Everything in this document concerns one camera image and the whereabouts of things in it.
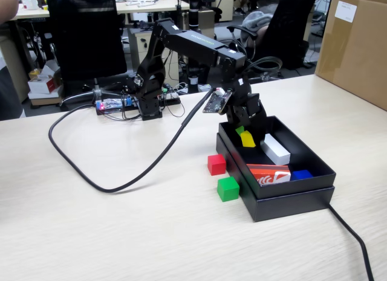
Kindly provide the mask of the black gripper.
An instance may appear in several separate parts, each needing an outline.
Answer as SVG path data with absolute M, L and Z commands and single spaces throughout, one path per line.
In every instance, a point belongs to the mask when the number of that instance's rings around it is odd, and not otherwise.
M 225 106 L 230 130 L 241 135 L 245 131 L 244 126 L 247 126 L 255 143 L 262 142 L 266 135 L 267 114 L 260 105 L 259 94 L 252 93 L 247 78 L 237 78 L 227 87 L 231 88 L 231 96 Z

